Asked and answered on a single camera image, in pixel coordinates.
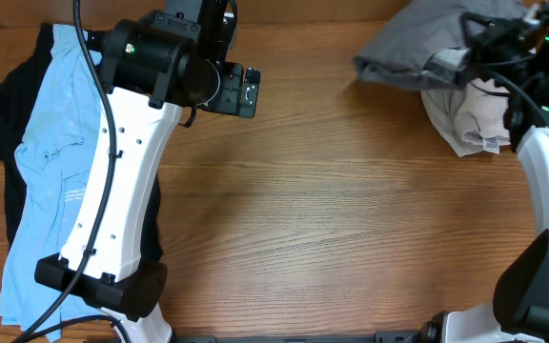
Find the grey shorts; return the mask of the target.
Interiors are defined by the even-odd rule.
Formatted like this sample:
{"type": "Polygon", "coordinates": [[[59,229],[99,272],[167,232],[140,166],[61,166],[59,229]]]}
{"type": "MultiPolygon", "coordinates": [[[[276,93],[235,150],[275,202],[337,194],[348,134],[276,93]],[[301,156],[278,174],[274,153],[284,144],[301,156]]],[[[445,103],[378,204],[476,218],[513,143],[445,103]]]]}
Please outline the grey shorts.
{"type": "Polygon", "coordinates": [[[527,8],[521,0],[414,0],[354,58],[358,79],[407,91],[462,89],[465,12],[515,19],[527,8]]]}

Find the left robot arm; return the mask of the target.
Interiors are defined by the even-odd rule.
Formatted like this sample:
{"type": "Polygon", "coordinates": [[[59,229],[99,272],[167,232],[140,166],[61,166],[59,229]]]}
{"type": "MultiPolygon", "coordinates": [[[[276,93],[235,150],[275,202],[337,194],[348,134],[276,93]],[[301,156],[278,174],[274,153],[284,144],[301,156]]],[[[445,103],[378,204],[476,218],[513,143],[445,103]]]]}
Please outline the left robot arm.
{"type": "Polygon", "coordinates": [[[251,118],[260,72],[227,60],[234,0],[174,0],[110,30],[81,30],[103,117],[83,203],[62,250],[40,259],[35,280],[75,295],[112,323],[123,342],[175,339],[159,300],[167,268],[141,254],[158,165],[183,111],[251,118]]]}

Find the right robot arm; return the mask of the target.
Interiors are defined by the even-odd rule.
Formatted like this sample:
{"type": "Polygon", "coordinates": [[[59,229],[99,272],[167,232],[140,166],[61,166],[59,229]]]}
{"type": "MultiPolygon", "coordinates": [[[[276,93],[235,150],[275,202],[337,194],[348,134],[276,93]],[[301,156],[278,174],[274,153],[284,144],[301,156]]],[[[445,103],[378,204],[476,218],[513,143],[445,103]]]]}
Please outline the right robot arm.
{"type": "Polygon", "coordinates": [[[457,83],[507,89],[504,127],[529,181],[536,238],[499,277],[490,302],[441,313],[405,342],[549,342],[549,5],[520,18],[459,17],[467,48],[457,83]]]}

